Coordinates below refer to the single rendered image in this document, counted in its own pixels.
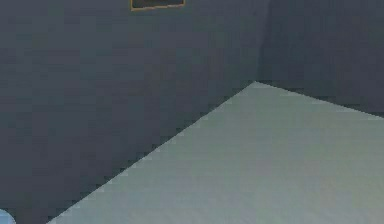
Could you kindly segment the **pale blue round object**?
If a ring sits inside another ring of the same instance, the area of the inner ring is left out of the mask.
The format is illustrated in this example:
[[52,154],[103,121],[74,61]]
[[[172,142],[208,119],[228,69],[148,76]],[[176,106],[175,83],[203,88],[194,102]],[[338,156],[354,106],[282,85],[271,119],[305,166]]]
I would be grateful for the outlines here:
[[16,224],[16,221],[7,211],[0,209],[0,224]]

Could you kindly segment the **gold framed dark picture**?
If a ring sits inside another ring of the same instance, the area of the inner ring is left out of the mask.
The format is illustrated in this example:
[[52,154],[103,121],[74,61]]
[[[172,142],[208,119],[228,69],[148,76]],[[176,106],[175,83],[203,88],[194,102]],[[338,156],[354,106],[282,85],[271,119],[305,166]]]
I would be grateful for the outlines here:
[[186,0],[130,0],[132,11],[182,7]]

